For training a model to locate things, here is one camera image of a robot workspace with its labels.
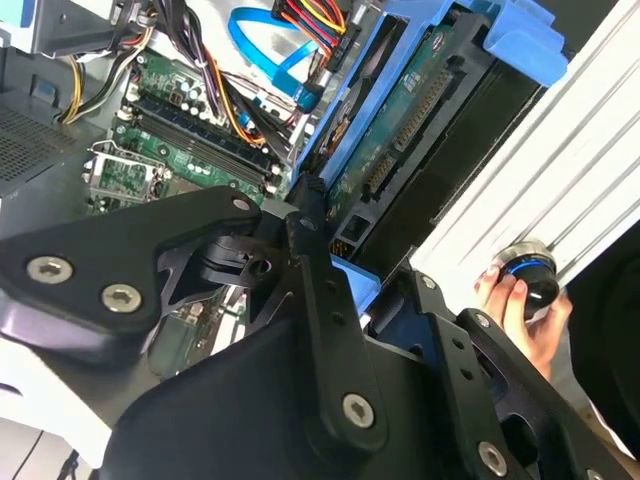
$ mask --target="knob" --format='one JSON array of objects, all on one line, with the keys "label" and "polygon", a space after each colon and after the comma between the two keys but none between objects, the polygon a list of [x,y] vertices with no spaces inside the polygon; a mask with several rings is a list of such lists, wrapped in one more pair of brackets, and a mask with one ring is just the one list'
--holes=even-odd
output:
[{"label": "knob", "polygon": [[551,305],[560,293],[556,263],[542,242],[532,240],[511,245],[496,256],[494,263],[500,268],[500,279],[510,274],[527,284],[526,320]]}]

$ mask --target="silver screw head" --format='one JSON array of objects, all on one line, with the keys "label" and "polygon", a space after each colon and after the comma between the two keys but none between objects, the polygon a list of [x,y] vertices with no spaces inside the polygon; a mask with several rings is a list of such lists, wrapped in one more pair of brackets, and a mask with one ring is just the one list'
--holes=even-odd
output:
[{"label": "silver screw head", "polygon": [[587,478],[589,480],[604,480],[604,477],[593,469],[587,470]]},{"label": "silver screw head", "polygon": [[57,285],[71,278],[73,267],[59,257],[38,257],[27,264],[27,275],[36,282]]},{"label": "silver screw head", "polygon": [[426,275],[422,276],[422,283],[424,283],[424,286],[430,290],[435,290],[436,288],[436,282],[434,282],[430,277],[427,277]]},{"label": "silver screw head", "polygon": [[313,222],[311,221],[311,219],[310,219],[310,218],[302,217],[302,218],[300,219],[300,224],[301,224],[303,227],[308,228],[309,230],[312,230],[312,231],[314,231],[314,232],[316,231],[316,228],[317,228],[317,227],[316,227],[315,223],[313,223]]},{"label": "silver screw head", "polygon": [[234,199],[233,205],[236,208],[239,208],[240,210],[244,210],[245,212],[247,212],[247,211],[249,211],[251,209],[249,204],[247,202],[245,202],[244,200],[242,200],[241,198]]},{"label": "silver screw head", "polygon": [[102,291],[102,303],[115,313],[133,313],[142,305],[142,295],[131,285],[116,283]]},{"label": "silver screw head", "polygon": [[375,420],[371,404],[357,393],[348,393],[342,399],[342,411],[359,428],[370,428]]},{"label": "silver screw head", "polygon": [[476,313],[476,318],[481,327],[489,328],[491,326],[491,321],[484,314]]},{"label": "silver screw head", "polygon": [[498,477],[504,477],[507,474],[507,461],[493,443],[480,442],[478,454],[482,463]]}]

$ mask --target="finger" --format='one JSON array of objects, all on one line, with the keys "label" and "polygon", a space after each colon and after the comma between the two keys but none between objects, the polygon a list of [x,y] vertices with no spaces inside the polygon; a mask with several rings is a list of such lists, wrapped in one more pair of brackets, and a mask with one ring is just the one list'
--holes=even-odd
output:
[{"label": "finger", "polygon": [[529,341],[529,333],[524,323],[524,309],[527,302],[527,284],[518,280],[509,295],[504,312],[504,332],[516,345],[524,346]]},{"label": "finger", "polygon": [[480,308],[484,307],[487,304],[487,301],[489,301],[489,296],[491,295],[493,288],[496,286],[496,283],[498,283],[499,272],[500,269],[497,266],[492,265],[476,282],[476,295]]},{"label": "finger", "polygon": [[561,293],[551,304],[547,315],[542,320],[544,322],[543,334],[549,344],[557,347],[560,343],[564,326],[566,325],[572,310],[573,305],[564,293]]},{"label": "finger", "polygon": [[502,281],[495,286],[484,307],[484,311],[487,312],[498,325],[500,325],[500,328],[504,328],[504,311],[507,307],[509,295],[511,295],[511,291],[515,284],[516,277],[513,275],[507,275],[504,277]]}]

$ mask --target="human hand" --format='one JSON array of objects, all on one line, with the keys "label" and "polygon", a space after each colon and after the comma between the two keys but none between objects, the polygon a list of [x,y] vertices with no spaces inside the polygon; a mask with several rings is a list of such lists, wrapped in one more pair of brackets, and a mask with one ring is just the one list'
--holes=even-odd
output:
[{"label": "human hand", "polygon": [[499,269],[492,266],[476,282],[480,308],[504,330],[542,376],[550,380],[551,360],[573,306],[560,294],[544,318],[527,325],[524,321],[527,284],[513,275],[498,282],[499,273]]}]

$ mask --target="ventilation grille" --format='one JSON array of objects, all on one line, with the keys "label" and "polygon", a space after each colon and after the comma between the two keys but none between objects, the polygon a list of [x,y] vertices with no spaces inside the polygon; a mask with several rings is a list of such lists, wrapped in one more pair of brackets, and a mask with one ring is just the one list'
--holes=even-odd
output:
[{"label": "ventilation grille", "polygon": [[75,143],[52,127],[0,105],[0,182],[37,175],[53,156]]}]

